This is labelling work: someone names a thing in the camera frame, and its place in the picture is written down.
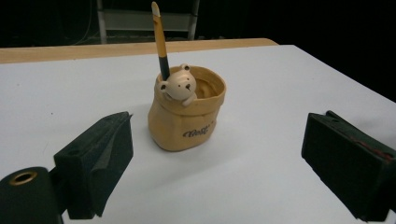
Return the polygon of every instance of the wooden table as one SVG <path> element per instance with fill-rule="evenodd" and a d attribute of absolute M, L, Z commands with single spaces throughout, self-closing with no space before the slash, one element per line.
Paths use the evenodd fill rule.
<path fill-rule="evenodd" d="M 273 45 L 277 45 L 277 43 L 267 38 L 221 39 L 167 42 L 166 49 L 168 52 L 183 52 L 204 49 L 232 49 Z M 31 63 L 102 58 L 153 54 L 156 52 L 157 48 L 154 42 L 64 47 L 10 48 L 0 49 L 0 63 Z"/>

